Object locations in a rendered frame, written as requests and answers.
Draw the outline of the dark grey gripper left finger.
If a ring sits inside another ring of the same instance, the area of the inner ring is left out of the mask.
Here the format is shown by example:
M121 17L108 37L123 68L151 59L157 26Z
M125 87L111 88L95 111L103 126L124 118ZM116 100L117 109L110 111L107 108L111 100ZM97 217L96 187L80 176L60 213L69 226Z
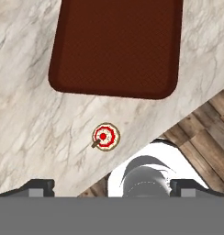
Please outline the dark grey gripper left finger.
M1 196L55 197L53 179L31 179L19 188L0 194Z

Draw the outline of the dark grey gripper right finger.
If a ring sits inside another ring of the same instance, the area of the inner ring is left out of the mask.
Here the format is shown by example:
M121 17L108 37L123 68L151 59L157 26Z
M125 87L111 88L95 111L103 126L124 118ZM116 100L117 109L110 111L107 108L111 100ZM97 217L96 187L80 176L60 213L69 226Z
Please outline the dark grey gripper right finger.
M170 196L176 197L224 197L224 193L206 189L204 186L192 179L173 179L170 182Z

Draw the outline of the cupcake with red cherry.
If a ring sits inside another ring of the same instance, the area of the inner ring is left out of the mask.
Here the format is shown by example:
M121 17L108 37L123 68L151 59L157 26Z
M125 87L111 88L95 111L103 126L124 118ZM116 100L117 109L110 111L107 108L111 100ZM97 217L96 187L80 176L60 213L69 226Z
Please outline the cupcake with red cherry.
M101 123L93 131L92 142L92 148L98 148L100 151L112 151L120 142L120 132L112 123Z

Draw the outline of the dark brown rectangular tray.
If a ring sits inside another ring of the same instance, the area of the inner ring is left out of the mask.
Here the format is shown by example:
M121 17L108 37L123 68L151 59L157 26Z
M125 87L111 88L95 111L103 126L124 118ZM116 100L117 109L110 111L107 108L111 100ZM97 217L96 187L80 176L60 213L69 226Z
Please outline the dark brown rectangular tray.
M184 0L62 0L50 86L164 99L177 86Z

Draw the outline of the white and grey round object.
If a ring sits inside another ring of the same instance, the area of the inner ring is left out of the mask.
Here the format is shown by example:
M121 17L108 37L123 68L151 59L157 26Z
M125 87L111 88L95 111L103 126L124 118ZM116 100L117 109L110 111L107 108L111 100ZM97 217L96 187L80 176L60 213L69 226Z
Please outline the white and grey round object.
M108 197L167 197L173 179L193 179L207 188L181 150L159 138L114 169L107 180Z

